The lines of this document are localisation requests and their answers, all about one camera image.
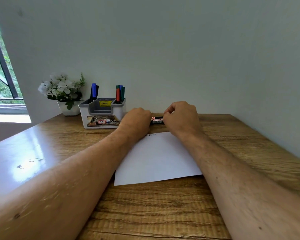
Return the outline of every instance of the wood grain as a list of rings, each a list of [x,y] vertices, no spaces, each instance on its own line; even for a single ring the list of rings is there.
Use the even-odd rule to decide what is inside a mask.
[[[300,195],[300,159],[231,115],[201,114],[200,122],[219,145]],[[0,195],[112,131],[59,115],[0,142]],[[150,133],[166,131],[153,125]],[[203,176],[121,186],[113,179],[77,239],[231,239]]]

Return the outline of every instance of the yellow price label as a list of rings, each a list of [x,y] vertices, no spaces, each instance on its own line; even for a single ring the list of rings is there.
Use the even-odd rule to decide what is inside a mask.
[[[99,101],[99,104],[100,104],[100,107],[108,107],[108,106],[110,106],[111,102],[112,102],[111,100],[109,100],[109,101],[104,100],[104,101]]]

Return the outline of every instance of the desk organizer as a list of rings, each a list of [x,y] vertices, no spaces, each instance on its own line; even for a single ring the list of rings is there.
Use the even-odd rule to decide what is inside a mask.
[[[85,129],[114,129],[126,114],[126,99],[115,104],[115,97],[100,97],[79,104],[83,127]]]

